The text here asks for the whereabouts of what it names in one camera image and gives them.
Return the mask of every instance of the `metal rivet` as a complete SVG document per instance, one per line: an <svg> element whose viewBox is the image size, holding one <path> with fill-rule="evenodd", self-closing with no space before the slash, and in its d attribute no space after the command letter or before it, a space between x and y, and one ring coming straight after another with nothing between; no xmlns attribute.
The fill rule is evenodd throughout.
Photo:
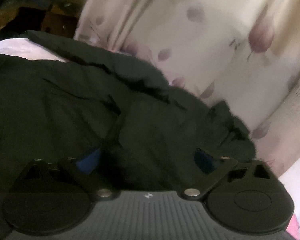
<svg viewBox="0 0 300 240"><path fill-rule="evenodd" d="M188 188L185 190L185 194L189 197L196 197L200 194L200 191L195 188Z"/></svg>
<svg viewBox="0 0 300 240"><path fill-rule="evenodd" d="M104 188L104 189L98 190L97 195L99 197L110 197L112 195L112 192L109 189Z"/></svg>

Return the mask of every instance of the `dark green jacket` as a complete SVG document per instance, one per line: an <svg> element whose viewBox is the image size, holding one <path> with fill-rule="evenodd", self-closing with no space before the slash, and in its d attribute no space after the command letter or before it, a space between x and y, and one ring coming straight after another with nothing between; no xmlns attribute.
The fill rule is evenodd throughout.
<svg viewBox="0 0 300 240"><path fill-rule="evenodd" d="M55 162L107 145L131 189L172 190L202 179L200 148L218 159L255 156L225 102L209 109L146 62L68 38L28 32L70 60L0 54L0 191L31 159Z"/></svg>

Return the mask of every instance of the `purple leaf pattern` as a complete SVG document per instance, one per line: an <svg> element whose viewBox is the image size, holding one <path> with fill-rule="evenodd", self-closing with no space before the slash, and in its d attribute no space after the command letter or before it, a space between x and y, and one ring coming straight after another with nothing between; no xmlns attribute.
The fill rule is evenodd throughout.
<svg viewBox="0 0 300 240"><path fill-rule="evenodd" d="M250 31L248 41L252 52L266 52L274 39L274 24L271 17L266 16L267 6Z"/></svg>
<svg viewBox="0 0 300 240"><path fill-rule="evenodd" d="M133 41L127 45L127 47L124 49L124 51L131 56L135 56L138 53L138 43L136 41Z"/></svg>
<svg viewBox="0 0 300 240"><path fill-rule="evenodd" d="M165 61L171 57L171 54L172 54L171 49L162 49L158 53L158 60Z"/></svg>
<svg viewBox="0 0 300 240"><path fill-rule="evenodd" d="M199 96L199 98L201 98L201 99L207 99L207 98L209 98L209 97L212 96L213 92L214 92L214 82L212 82L206 88L206 90L203 93L201 93L201 95Z"/></svg>
<svg viewBox="0 0 300 240"><path fill-rule="evenodd" d="M204 21L204 10L200 4L191 6L187 10L187 18L191 22L202 23Z"/></svg>
<svg viewBox="0 0 300 240"><path fill-rule="evenodd" d="M105 21L105 18L103 16L99 16L96 18L95 23L96 25L101 25Z"/></svg>
<svg viewBox="0 0 300 240"><path fill-rule="evenodd" d="M175 78L172 82L171 85L174 87L179 87L179 88L184 88L185 87L185 78L184 77L178 77Z"/></svg>
<svg viewBox="0 0 300 240"><path fill-rule="evenodd" d="M260 125L258 128L252 131L251 138L252 139L262 139L267 135L270 129L271 122L265 122Z"/></svg>

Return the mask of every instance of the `fabric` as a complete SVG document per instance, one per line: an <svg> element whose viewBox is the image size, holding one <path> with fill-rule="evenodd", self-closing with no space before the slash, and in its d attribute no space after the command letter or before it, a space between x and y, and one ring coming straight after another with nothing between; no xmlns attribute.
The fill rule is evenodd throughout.
<svg viewBox="0 0 300 240"><path fill-rule="evenodd" d="M288 225L287 232L297 240L300 240L299 227L300 226L297 217L295 214L293 214L290 223Z"/></svg>
<svg viewBox="0 0 300 240"><path fill-rule="evenodd" d="M277 110L251 133L258 156L275 171L300 160L300 79Z"/></svg>
<svg viewBox="0 0 300 240"><path fill-rule="evenodd" d="M48 59L66 62L65 59L26 38L13 38L0 41L0 54L18 56L29 60Z"/></svg>
<svg viewBox="0 0 300 240"><path fill-rule="evenodd" d="M87 0L75 39L150 62L258 131L300 77L300 0ZM277 176L300 157L253 140Z"/></svg>
<svg viewBox="0 0 300 240"><path fill-rule="evenodd" d="M0 192L33 158L55 162L100 146L111 148L126 186L143 190L196 185L204 176L197 148L215 159L254 157L247 128L225 102L209 109L133 57L28 34L70 61L0 54Z"/></svg>

